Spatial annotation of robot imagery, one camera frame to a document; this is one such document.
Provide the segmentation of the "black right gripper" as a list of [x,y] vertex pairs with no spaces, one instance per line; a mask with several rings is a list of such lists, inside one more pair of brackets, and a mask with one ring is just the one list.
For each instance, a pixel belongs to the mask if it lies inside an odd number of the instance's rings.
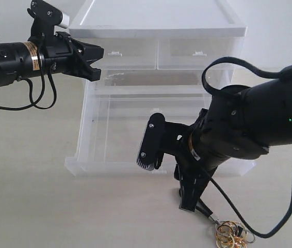
[[201,109],[195,123],[191,125],[191,131],[184,141],[187,145],[186,154],[179,158],[175,157],[174,179],[180,183],[179,208],[188,212],[195,211],[210,177],[219,165],[229,159],[201,141],[201,129],[207,112],[207,109]]

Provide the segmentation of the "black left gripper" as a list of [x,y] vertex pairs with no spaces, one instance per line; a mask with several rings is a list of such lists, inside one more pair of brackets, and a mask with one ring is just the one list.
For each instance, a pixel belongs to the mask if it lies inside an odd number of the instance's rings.
[[52,46],[42,48],[44,73],[62,73],[91,82],[99,81],[101,69],[91,65],[104,56],[101,46],[73,39],[67,32],[56,32]]

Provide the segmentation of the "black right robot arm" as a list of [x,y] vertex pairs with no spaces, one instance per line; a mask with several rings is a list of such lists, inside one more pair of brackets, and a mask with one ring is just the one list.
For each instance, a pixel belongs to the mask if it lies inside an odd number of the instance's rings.
[[273,146],[292,144],[292,67],[269,82],[223,91],[232,100],[214,96],[179,141],[175,175],[183,210],[195,211],[217,167],[228,159],[255,160]]

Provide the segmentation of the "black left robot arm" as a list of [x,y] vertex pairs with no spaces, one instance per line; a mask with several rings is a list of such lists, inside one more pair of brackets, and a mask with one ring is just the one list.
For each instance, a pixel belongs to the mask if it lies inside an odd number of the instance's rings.
[[98,81],[101,70],[91,65],[103,56],[101,46],[75,40],[66,32],[0,43],[0,87],[49,73]]

